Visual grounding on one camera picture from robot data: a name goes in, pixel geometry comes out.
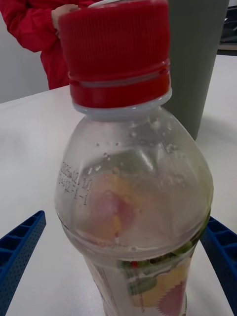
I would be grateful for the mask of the person's hand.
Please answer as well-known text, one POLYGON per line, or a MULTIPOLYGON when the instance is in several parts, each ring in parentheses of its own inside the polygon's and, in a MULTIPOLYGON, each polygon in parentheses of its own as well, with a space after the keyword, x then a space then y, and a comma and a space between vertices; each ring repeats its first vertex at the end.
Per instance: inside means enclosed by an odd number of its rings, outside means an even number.
POLYGON ((60 38, 60 32, 59 32, 59 18, 62 15, 74 12, 80 10, 79 6, 76 4, 65 4, 63 6, 60 6, 51 12, 51 18, 52 18, 52 23, 53 27, 56 30, 56 36, 60 38))

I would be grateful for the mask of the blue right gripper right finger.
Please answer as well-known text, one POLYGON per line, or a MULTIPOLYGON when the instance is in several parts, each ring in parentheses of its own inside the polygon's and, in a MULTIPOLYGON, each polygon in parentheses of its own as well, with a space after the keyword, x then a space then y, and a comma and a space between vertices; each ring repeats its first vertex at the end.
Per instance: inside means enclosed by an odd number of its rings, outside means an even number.
POLYGON ((237 315, 237 235, 210 217, 200 239, 224 294, 237 315))

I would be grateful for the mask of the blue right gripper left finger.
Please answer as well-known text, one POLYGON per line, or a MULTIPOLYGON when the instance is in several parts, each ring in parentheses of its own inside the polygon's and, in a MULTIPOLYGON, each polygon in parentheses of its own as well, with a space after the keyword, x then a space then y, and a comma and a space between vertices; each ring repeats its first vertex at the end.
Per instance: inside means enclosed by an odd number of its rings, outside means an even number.
POLYGON ((0 239, 0 315, 4 316, 46 226, 38 211, 0 239))

